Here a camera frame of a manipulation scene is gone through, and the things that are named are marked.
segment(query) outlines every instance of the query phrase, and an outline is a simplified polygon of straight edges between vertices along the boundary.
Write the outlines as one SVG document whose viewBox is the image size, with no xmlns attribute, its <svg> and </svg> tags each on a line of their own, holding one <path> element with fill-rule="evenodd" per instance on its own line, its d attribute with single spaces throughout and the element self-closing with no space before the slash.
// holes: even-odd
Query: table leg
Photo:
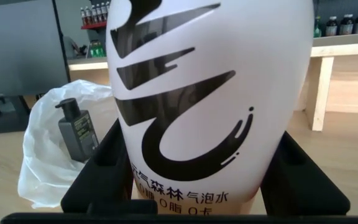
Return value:
<svg viewBox="0 0 358 224">
<path fill-rule="evenodd" d="M 334 57 L 315 57 L 310 59 L 308 69 L 309 90 L 305 112 L 312 131 L 323 130 L 333 64 Z"/>
</svg>

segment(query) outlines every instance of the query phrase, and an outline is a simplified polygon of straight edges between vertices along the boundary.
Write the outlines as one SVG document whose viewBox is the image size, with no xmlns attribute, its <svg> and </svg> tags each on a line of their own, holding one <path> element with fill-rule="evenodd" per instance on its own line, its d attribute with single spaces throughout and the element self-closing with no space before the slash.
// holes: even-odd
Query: plastic bag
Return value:
<svg viewBox="0 0 358 224">
<path fill-rule="evenodd" d="M 81 110 L 88 110 L 99 142 L 117 119 L 110 86 L 77 80 L 45 94 L 32 108 L 24 134 L 23 163 L 17 191 L 33 201 L 33 208 L 57 207 L 84 164 L 71 160 L 58 121 L 63 110 L 55 105 L 76 98 Z"/>
</svg>

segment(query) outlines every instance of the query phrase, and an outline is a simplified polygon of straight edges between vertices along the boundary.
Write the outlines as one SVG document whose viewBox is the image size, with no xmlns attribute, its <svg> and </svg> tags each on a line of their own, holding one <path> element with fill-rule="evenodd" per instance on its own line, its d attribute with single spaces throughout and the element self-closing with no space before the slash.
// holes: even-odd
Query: computer monitor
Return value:
<svg viewBox="0 0 358 224">
<path fill-rule="evenodd" d="M 37 95 L 68 83 L 62 38 L 54 0 L 0 5 L 0 97 Z M 1 116 L 0 132 L 27 126 L 24 100 L 13 102 L 18 113 Z"/>
</svg>

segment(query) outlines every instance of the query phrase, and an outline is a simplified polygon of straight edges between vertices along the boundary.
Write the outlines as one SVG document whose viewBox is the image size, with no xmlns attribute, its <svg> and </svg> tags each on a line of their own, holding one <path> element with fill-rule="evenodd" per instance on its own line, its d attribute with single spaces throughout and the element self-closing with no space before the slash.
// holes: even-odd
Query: black logo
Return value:
<svg viewBox="0 0 358 224">
<path fill-rule="evenodd" d="M 160 35 L 219 7 L 219 4 L 201 7 L 136 25 L 144 16 L 158 8 L 161 0 L 130 1 L 132 12 L 129 20 L 116 31 L 111 31 L 112 40 L 121 58 L 128 56 L 134 50 Z M 195 48 L 192 47 L 134 63 L 117 68 L 117 72 L 126 88 L 131 90 L 175 69 L 177 65 L 166 67 L 165 64 L 190 54 L 194 50 Z M 147 128 L 142 140 L 144 161 L 155 173 L 177 181 L 200 180 L 217 173 L 236 158 L 234 154 L 239 154 L 236 151 L 246 139 L 251 127 L 252 113 L 248 115 L 245 127 L 238 134 L 238 137 L 236 135 L 243 120 L 238 121 L 233 130 L 214 149 L 197 158 L 187 161 L 173 161 L 160 152 L 160 142 L 168 127 L 184 112 L 217 90 L 235 74 L 236 72 L 232 70 L 165 93 L 130 100 L 116 99 L 122 117 L 129 126 L 155 118 Z"/>
</svg>

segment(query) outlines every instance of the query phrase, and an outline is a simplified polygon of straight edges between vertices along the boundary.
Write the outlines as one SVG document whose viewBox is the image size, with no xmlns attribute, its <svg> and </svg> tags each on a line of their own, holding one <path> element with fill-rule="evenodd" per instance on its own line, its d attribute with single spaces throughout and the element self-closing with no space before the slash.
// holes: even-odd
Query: monitor stand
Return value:
<svg viewBox="0 0 358 224">
<path fill-rule="evenodd" d="M 30 109 L 23 96 L 10 97 L 15 111 L 0 116 L 0 133 L 25 131 L 29 123 Z"/>
</svg>

